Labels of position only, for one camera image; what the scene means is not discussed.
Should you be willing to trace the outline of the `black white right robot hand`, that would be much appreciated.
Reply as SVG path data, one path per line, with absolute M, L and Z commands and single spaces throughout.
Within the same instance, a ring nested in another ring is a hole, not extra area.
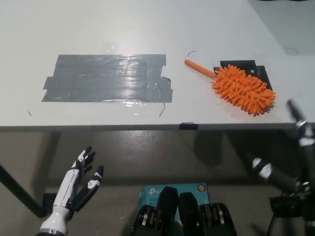
M 295 127 L 299 134 L 299 146 L 303 151 L 305 160 L 305 171 L 307 179 L 305 182 L 297 181 L 289 175 L 274 167 L 271 163 L 255 157 L 252 160 L 252 169 L 262 179 L 279 188 L 285 193 L 314 192 L 315 190 L 315 135 L 311 125 L 301 113 L 292 99 L 286 102 L 291 116 L 295 120 Z

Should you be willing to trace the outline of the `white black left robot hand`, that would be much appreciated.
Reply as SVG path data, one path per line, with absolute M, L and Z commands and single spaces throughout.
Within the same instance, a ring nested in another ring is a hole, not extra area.
M 65 236 L 67 224 L 75 212 L 79 212 L 99 189 L 104 167 L 99 166 L 91 180 L 78 190 L 82 177 L 89 171 L 94 160 L 92 147 L 85 148 L 66 172 L 55 197 L 52 213 L 41 224 L 38 236 Z

